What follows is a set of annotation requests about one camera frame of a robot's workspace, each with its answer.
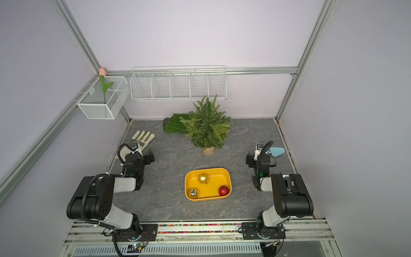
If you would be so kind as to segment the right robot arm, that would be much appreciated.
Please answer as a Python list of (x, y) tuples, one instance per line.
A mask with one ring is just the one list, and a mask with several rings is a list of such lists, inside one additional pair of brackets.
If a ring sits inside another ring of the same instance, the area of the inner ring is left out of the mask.
[(286, 238), (285, 222), (314, 214), (314, 204), (301, 175), (270, 173), (270, 168), (276, 166), (270, 163), (275, 159), (270, 150), (273, 143), (258, 143), (255, 151), (246, 155), (246, 164), (254, 169), (254, 187), (271, 192), (274, 205), (262, 211), (255, 222), (242, 223), (238, 232), (245, 240), (279, 241)]

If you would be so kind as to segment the matte gold ball ornament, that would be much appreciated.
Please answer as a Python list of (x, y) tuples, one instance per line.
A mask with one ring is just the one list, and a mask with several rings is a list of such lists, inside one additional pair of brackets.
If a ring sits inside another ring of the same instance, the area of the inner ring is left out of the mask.
[(201, 184), (208, 184), (210, 181), (210, 177), (207, 173), (201, 173), (198, 175), (198, 181)]

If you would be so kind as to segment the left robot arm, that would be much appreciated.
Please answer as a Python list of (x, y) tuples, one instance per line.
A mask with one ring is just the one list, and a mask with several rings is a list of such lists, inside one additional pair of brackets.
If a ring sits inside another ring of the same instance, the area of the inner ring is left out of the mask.
[(71, 220), (108, 229), (116, 242), (153, 242), (158, 225), (142, 225), (137, 214), (113, 204), (113, 195), (142, 188), (145, 166), (155, 161), (154, 153), (149, 149), (143, 154), (139, 145), (123, 143), (117, 150), (117, 157), (122, 173), (84, 177), (67, 206), (66, 215)]

